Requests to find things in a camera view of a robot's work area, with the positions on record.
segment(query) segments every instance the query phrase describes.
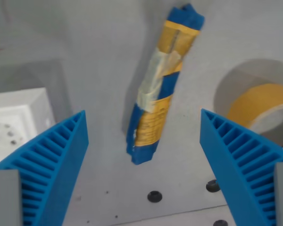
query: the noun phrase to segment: packaging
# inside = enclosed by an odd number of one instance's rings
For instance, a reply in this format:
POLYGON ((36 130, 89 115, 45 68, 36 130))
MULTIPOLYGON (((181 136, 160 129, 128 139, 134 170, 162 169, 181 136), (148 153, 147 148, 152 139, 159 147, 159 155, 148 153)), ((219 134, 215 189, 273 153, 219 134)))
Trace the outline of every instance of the packaging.
POLYGON ((127 131, 127 153, 136 165, 150 161, 156 151, 183 58, 203 23, 204 17, 188 4, 173 8, 164 24, 127 131))

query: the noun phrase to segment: tape roll hole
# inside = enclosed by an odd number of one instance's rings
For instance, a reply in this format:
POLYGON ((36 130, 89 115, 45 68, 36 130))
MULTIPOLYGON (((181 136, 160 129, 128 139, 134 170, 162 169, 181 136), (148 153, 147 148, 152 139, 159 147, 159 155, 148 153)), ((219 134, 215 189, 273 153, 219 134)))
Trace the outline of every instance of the tape roll hole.
POLYGON ((283 147, 283 106, 259 116, 250 129, 283 147))

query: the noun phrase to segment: roll of tape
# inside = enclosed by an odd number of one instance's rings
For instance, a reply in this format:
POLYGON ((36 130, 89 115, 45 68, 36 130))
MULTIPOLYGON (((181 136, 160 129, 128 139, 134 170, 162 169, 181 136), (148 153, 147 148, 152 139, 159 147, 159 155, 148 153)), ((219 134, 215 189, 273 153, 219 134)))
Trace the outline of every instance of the roll of tape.
POLYGON ((251 129, 254 124, 283 110, 283 85, 264 84, 252 87, 238 97, 227 118, 251 129))

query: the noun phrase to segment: black screw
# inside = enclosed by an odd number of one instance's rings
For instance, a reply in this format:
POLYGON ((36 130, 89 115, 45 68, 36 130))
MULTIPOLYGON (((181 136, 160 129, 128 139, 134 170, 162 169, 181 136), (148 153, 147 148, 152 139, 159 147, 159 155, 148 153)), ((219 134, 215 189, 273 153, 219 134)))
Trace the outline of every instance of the black screw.
POLYGON ((228 226, 228 223, 225 220, 218 220, 218 221, 215 221, 213 226, 228 226))
POLYGON ((162 194, 159 191, 152 191, 148 194, 148 200, 153 203, 160 202, 162 200, 162 194))
POLYGON ((209 192, 218 192, 220 191, 219 184, 217 180, 211 180, 207 183, 206 188, 209 192))

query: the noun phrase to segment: white box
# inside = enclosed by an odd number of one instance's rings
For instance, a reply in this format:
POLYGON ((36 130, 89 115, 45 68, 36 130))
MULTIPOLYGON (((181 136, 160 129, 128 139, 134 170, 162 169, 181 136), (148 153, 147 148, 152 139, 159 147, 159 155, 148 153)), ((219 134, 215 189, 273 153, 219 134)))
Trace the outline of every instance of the white box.
POLYGON ((54 124, 45 88, 0 93, 0 161, 54 124))

